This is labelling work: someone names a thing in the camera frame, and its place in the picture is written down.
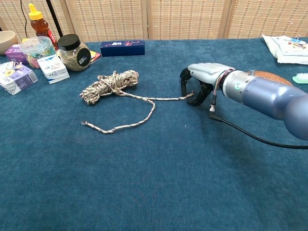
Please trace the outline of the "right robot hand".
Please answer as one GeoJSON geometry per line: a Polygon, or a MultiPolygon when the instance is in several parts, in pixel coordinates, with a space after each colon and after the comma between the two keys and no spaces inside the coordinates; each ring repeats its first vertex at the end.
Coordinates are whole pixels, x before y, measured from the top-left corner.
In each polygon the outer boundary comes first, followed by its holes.
{"type": "Polygon", "coordinates": [[[233,67],[218,63],[191,64],[183,69],[180,74],[182,95],[187,95],[186,84],[187,81],[193,77],[199,81],[201,89],[197,96],[194,99],[188,100],[187,103],[192,106],[199,106],[213,91],[213,103],[216,105],[216,91],[220,83],[234,70],[233,67]]]}

